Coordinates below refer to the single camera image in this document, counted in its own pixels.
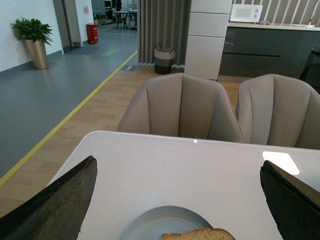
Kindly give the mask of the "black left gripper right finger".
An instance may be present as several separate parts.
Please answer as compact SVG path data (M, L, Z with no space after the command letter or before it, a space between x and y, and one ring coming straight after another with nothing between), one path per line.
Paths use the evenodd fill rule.
M284 240L320 238L320 192L271 161L260 168L269 211Z

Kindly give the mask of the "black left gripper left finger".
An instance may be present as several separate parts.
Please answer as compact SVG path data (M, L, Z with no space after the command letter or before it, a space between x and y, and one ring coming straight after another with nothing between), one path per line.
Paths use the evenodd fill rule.
M97 160L88 156L0 219L2 240L75 240L91 203Z

